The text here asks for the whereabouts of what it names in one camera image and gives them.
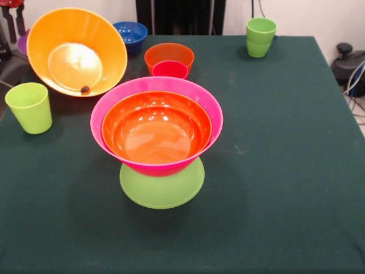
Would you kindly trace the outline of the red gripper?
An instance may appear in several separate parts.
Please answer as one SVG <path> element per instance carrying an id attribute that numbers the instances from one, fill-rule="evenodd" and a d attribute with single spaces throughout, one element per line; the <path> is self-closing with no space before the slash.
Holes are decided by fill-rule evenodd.
<path id="1" fill-rule="evenodd" d="M 25 21 L 23 18 L 23 10 L 25 8 L 23 4 L 24 0 L 0 0 L 0 6 L 2 9 L 2 15 L 7 22 L 9 37 L 11 43 L 17 42 L 17 36 L 14 28 L 13 17 L 10 14 L 10 7 L 16 7 L 16 23 L 18 35 L 23 37 L 26 35 Z"/>

